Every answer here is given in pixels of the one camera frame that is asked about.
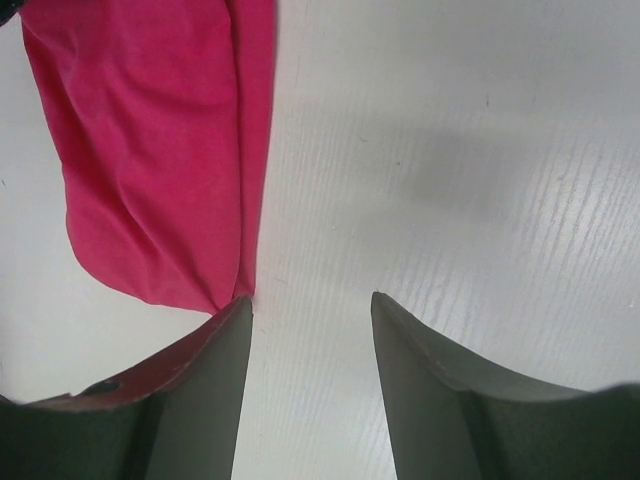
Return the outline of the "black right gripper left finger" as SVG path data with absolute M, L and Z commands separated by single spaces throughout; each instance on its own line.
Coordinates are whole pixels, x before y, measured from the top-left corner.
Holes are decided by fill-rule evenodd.
M 1 401 L 4 479 L 228 479 L 253 326 L 240 297 L 77 395 Z

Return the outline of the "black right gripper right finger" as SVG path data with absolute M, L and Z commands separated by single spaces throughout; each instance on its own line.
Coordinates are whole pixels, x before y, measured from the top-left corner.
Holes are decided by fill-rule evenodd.
M 587 392 L 489 361 L 371 298 L 377 366 L 401 479 L 635 479 L 639 388 Z

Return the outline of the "pink t shirt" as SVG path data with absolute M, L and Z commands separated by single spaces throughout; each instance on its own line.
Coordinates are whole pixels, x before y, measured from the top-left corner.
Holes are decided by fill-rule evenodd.
M 25 49 L 80 265 L 150 304 L 255 290 L 272 1 L 30 1 Z

